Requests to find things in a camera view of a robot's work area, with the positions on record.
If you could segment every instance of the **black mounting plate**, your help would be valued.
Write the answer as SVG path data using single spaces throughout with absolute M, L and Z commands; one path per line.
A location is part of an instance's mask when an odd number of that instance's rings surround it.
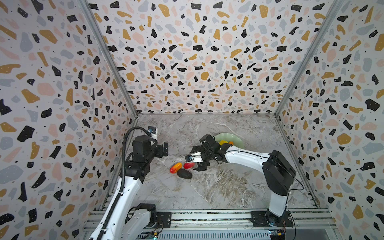
M 172 212 L 157 212 L 157 218 L 156 220 L 161 220 L 158 222 L 158 229 L 163 228 L 170 228 L 170 221 L 172 220 Z
M 251 211 L 251 222 L 253 223 L 253 227 L 266 227 L 269 226 L 268 220 L 265 216 L 266 211 Z M 288 211 L 285 211 L 283 214 L 283 220 L 285 221 L 286 227 L 293 227 L 292 218 Z M 277 224 L 276 227 L 283 227 L 283 221 Z

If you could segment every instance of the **side wall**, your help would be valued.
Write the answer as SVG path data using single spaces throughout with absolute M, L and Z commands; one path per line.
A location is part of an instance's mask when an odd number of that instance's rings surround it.
M 345 239 L 384 234 L 383 13 L 346 1 L 278 116 Z
M 140 112 L 271 113 L 332 0 L 90 0 Z
M 79 239 L 130 113 L 76 1 L 0 7 L 0 238 Z

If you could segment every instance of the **ventilation grille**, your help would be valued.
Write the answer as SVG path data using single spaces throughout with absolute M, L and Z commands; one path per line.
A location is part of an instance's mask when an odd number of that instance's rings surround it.
M 231 231 L 168 231 L 159 234 L 158 239 L 228 239 L 228 240 L 270 240 L 268 230 L 231 230 Z

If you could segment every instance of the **green bowl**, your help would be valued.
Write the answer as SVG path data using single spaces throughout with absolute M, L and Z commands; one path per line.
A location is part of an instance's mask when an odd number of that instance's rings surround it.
M 220 142 L 221 140 L 225 140 L 227 142 L 232 141 L 233 144 L 236 147 L 243 148 L 244 149 L 244 143 L 243 141 L 236 135 L 233 135 L 232 133 L 220 133 L 215 136 L 215 140 L 217 142 Z

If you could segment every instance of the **gray marble surface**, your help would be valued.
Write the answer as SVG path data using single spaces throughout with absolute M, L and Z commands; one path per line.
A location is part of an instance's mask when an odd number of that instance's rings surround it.
M 137 126 L 157 127 L 159 144 L 169 142 L 169 155 L 155 158 L 151 171 L 136 195 L 133 206 L 156 204 L 158 209 L 266 209 L 270 200 L 264 174 L 238 164 L 211 161 L 207 171 L 189 169 L 190 180 L 169 173 L 177 162 L 184 163 L 192 146 L 199 145 L 205 134 L 229 132 L 245 143 L 245 149 L 255 152 L 280 151 L 294 167 L 288 148 L 274 118 L 265 115 L 139 115 Z M 142 135 L 135 131 L 135 136 Z M 295 188 L 301 188 L 294 181 Z M 289 208 L 314 208 L 306 190 L 293 191 Z

